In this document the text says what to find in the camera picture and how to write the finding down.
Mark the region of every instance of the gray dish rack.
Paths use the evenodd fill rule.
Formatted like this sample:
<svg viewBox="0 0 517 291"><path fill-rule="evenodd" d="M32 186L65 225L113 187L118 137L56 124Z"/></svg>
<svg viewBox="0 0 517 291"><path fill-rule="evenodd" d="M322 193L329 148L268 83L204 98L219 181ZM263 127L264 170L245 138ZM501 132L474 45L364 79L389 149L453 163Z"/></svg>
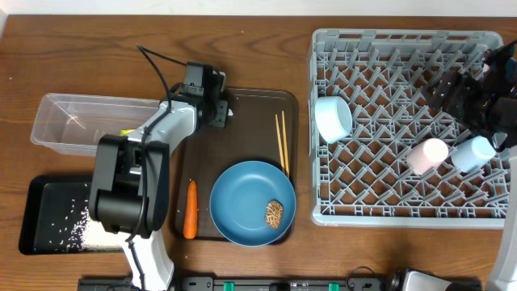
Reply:
<svg viewBox="0 0 517 291"><path fill-rule="evenodd" d="M502 45L495 32L320 29L309 49L311 218L320 226L501 229L510 195L507 153L460 173L448 158L415 175L413 146L430 137L455 145L473 135L434 112L423 87L445 72L482 77L482 54ZM352 134L323 141L316 99L342 96Z"/></svg>

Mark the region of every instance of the pink cup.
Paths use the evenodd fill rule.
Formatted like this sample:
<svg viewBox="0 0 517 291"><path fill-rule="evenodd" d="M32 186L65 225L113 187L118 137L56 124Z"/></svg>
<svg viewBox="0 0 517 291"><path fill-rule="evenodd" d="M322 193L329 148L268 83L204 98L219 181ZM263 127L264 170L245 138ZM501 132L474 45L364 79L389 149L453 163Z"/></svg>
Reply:
<svg viewBox="0 0 517 291"><path fill-rule="evenodd" d="M430 138L415 146L407 154L406 161L415 174L421 175L432 167L439 167L448 154L449 150L445 142L438 138Z"/></svg>

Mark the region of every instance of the blue plate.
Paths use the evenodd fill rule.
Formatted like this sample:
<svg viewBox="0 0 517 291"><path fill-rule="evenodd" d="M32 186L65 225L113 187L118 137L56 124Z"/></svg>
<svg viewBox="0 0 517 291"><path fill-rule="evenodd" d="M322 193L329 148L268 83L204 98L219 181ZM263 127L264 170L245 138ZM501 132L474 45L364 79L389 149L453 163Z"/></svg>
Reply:
<svg viewBox="0 0 517 291"><path fill-rule="evenodd" d="M277 229L266 223L267 204L279 201L284 215ZM288 229L296 212L289 179L276 167L257 161L241 162L217 179L210 196L210 215L228 240L249 247L273 243Z"/></svg>

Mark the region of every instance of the wooden chopstick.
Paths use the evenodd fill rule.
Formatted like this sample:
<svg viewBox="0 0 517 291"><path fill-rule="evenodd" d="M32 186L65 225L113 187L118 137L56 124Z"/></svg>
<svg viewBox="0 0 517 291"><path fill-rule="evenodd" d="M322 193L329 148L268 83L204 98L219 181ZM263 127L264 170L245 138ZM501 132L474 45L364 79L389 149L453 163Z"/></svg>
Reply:
<svg viewBox="0 0 517 291"><path fill-rule="evenodd" d="M285 175L289 178L289 157L288 157L288 138L285 133L285 114L282 111L282 130L284 132L284 157L285 157Z"/></svg>
<svg viewBox="0 0 517 291"><path fill-rule="evenodd" d="M282 172L285 174L284 153L282 152L282 137L280 137L280 127L278 125L278 114L275 114L275 120L276 120L276 138L278 139L278 151L280 152L280 165L282 166Z"/></svg>

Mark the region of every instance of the black tray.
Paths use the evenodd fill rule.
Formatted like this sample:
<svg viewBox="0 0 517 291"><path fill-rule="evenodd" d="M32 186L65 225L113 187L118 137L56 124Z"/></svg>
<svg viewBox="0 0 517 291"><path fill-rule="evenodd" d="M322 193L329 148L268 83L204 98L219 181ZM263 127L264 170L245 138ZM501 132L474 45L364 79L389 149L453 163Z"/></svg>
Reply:
<svg viewBox="0 0 517 291"><path fill-rule="evenodd" d="M72 243L68 241L72 236L70 231L82 218L81 211L90 196L90 184L91 175L35 177L27 194L19 251L24 255L78 253L78 248L66 246Z"/></svg>
<svg viewBox="0 0 517 291"><path fill-rule="evenodd" d="M187 190L191 179L197 184L198 229L195 239L227 241L213 224L209 211L210 194L217 178L232 165L259 160L280 168L275 114L282 126L285 112L286 134L290 164L290 180L296 180L296 148L298 134L298 102L284 91L264 91L228 88L226 99L233 116L225 129L204 128L187 138L180 157L181 168L173 192L172 233L183 238L183 223L187 206ZM273 245L286 241L293 225Z"/></svg>

